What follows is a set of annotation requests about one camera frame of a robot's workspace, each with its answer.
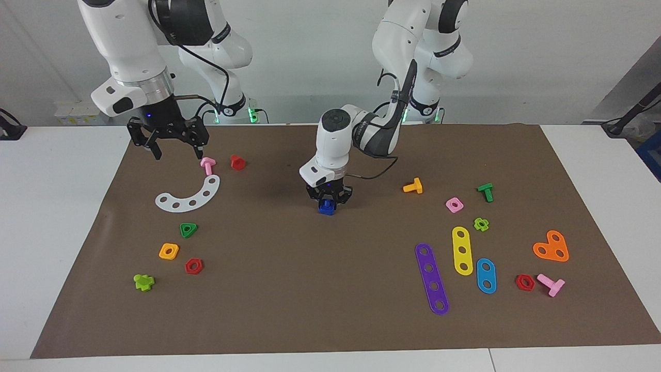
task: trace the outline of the pink t-shaped peg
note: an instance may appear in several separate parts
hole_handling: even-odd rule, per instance
[[[204,171],[206,172],[207,176],[210,176],[214,174],[211,171],[211,167],[215,165],[215,160],[211,158],[202,158],[202,161],[200,161],[200,167],[204,168]]]
[[[539,274],[537,280],[549,288],[549,296],[551,297],[555,297],[564,285],[564,280],[558,279],[558,281],[552,281],[544,274]]]

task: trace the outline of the green t-shaped peg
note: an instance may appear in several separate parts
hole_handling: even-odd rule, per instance
[[[479,191],[481,193],[484,193],[485,197],[486,197],[486,201],[488,203],[491,203],[494,200],[494,196],[491,194],[491,189],[493,189],[493,188],[494,188],[494,185],[492,185],[491,183],[485,183],[484,185],[478,187],[477,191]]]

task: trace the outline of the brown mat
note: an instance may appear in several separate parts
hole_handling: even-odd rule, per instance
[[[156,195],[195,194],[204,180],[190,147],[162,141],[163,159],[130,146],[59,294],[33,358],[96,355],[274,353],[657,344],[661,335],[537,126],[404,127],[399,163],[375,181],[347,179],[354,196],[334,216],[317,213],[298,167],[315,152],[313,126],[211,128],[218,194],[186,214]],[[247,159],[243,171],[229,156]],[[387,161],[352,153],[350,171]],[[424,194],[401,187],[421,178]],[[475,188],[494,184],[495,202]],[[459,197],[458,214],[444,206]],[[476,217],[490,221],[477,232]],[[200,229],[179,235],[181,222]],[[453,268],[451,231],[471,231],[473,259],[491,259],[498,290]],[[559,230],[566,263],[539,259],[535,242]],[[174,261],[158,257],[181,246]],[[435,252],[449,298],[427,303],[414,254]],[[204,260],[199,275],[184,263]],[[152,275],[150,292],[134,287]],[[566,285],[557,297],[517,274]]]

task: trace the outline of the blue block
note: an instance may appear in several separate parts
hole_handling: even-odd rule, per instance
[[[332,216],[335,214],[335,201],[332,199],[324,199],[321,206],[319,207],[319,213],[325,214],[327,216]]]

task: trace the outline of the white curved plate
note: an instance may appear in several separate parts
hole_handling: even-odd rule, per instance
[[[195,195],[179,199],[170,193],[162,193],[156,197],[156,205],[166,212],[184,213],[196,210],[210,201],[220,187],[220,177],[212,174],[204,179],[204,184]]]

